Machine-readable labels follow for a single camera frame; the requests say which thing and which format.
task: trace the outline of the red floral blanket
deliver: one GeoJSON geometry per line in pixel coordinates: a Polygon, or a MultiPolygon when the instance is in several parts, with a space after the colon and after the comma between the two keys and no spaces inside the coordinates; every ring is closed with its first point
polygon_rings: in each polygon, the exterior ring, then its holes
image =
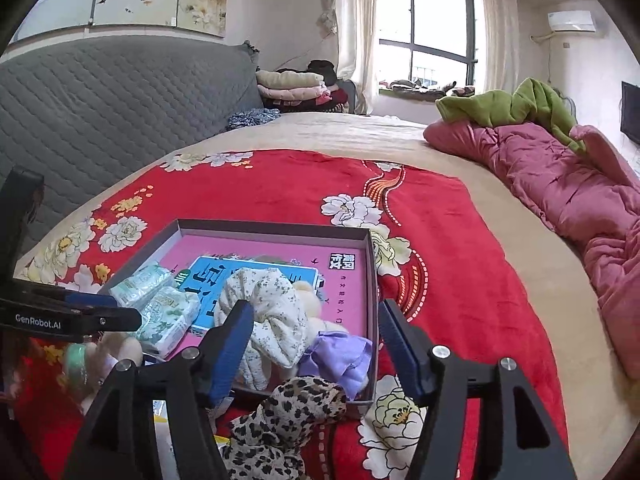
{"type": "MultiPolygon", "coordinates": [[[[366,227],[382,295],[460,356],[511,356],[566,442],[556,364],[500,244],[455,178],[390,162],[275,150],[183,154],[156,166],[52,241],[24,277],[94,291],[175,218],[366,227]]],[[[15,413],[47,473],[60,477],[82,417],[65,395],[63,346],[34,343],[15,413]]],[[[460,478],[472,474],[478,404],[469,402],[460,478]]],[[[320,428],[303,452],[315,479],[404,478],[424,410],[404,396],[383,348],[376,402],[362,421],[320,428]]]]}

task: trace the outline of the black television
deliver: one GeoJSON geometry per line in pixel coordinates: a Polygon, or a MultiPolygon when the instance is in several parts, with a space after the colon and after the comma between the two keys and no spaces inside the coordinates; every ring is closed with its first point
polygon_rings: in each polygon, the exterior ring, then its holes
{"type": "Polygon", "coordinates": [[[622,82],[620,131],[640,144],[640,88],[625,81],[622,82]]]}

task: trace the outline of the window frame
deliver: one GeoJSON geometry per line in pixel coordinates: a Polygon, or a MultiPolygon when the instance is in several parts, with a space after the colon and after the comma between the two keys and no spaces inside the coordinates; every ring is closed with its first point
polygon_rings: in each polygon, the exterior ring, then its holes
{"type": "Polygon", "coordinates": [[[476,10],[474,0],[466,0],[466,56],[448,52],[447,50],[440,50],[439,48],[433,48],[431,46],[424,46],[415,43],[415,4],[414,0],[411,0],[411,42],[405,43],[404,41],[395,40],[383,40],[378,39],[379,44],[400,46],[411,50],[411,57],[409,60],[409,80],[414,72],[414,51],[423,52],[425,54],[432,54],[433,56],[445,57],[454,61],[459,61],[466,64],[466,85],[472,85],[474,83],[474,70],[478,60],[476,56],[476,10]]]}

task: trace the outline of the gray quilted headboard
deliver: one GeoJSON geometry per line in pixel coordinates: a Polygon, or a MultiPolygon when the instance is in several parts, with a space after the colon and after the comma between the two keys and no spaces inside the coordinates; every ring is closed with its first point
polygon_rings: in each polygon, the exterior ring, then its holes
{"type": "Polygon", "coordinates": [[[46,184],[22,250],[119,180],[255,107],[245,46],[106,36],[0,64],[0,179],[20,164],[46,184]]]}

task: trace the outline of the metal screw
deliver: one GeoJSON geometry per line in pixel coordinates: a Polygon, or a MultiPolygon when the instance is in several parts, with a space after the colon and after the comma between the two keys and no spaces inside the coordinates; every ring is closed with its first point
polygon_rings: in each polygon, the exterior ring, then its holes
{"type": "Polygon", "coordinates": [[[510,357],[503,357],[502,359],[500,359],[500,366],[510,372],[518,367],[516,361],[514,361],[510,357]]]}
{"type": "Polygon", "coordinates": [[[183,359],[195,359],[200,355],[200,350],[198,350],[195,346],[187,346],[180,355],[183,359]]]}
{"type": "Polygon", "coordinates": [[[431,349],[431,353],[440,359],[446,359],[451,355],[451,350],[449,350],[446,346],[437,345],[431,349]]]}
{"type": "Polygon", "coordinates": [[[131,368],[133,361],[131,359],[123,359],[122,361],[118,361],[116,363],[116,370],[119,372],[126,372],[131,368]]]}

